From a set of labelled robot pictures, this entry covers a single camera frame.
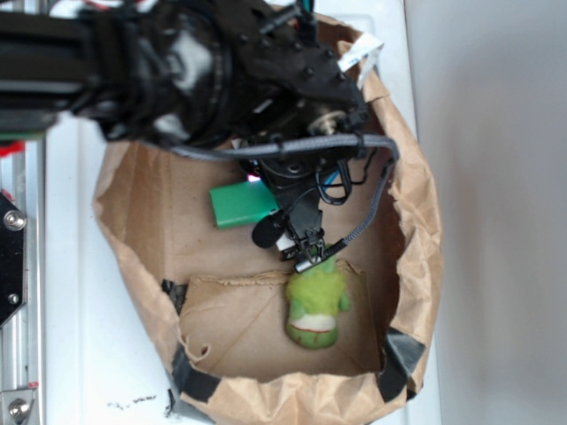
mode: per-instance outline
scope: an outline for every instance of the plush toy mouth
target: plush toy mouth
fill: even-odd
[[[314,334],[326,334],[337,327],[337,321],[329,314],[304,314],[290,321],[292,328]]]
[[[328,329],[328,330],[313,330],[313,329],[305,329],[305,328],[298,328],[297,326],[294,326],[292,324],[290,324],[292,328],[297,329],[297,330],[301,330],[303,332],[311,332],[312,334],[328,334],[329,332],[332,331],[332,329]]]

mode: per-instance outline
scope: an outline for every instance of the paper bag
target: paper bag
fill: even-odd
[[[360,34],[326,19],[344,52]],[[376,74],[363,88],[370,129],[400,160],[374,223],[339,254],[353,300],[339,339],[312,352],[284,333],[291,264],[257,248],[252,227],[219,230],[208,190],[238,182],[237,164],[197,162],[140,143],[108,146],[94,208],[136,310],[185,402],[218,423],[361,424],[423,386],[441,288],[441,223],[431,171]],[[322,205],[335,242],[367,214],[385,153],[345,205]],[[353,178],[363,164],[353,162]],[[162,290],[189,284],[181,315]]]

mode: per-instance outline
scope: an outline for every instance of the green block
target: green block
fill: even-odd
[[[209,190],[218,228],[257,223],[279,210],[274,196],[262,181],[242,182]]]

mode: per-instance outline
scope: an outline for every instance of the red wire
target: red wire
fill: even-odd
[[[13,153],[23,152],[25,149],[26,145],[21,140],[13,142],[8,146],[0,146],[0,158],[7,157]]]

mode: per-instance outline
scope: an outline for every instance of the white tag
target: white tag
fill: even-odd
[[[353,44],[353,47],[338,61],[338,67],[342,72],[345,72],[366,58],[366,63],[362,67],[356,83],[358,88],[361,89],[370,71],[377,64],[383,46],[384,42],[378,37],[370,33],[363,33]]]

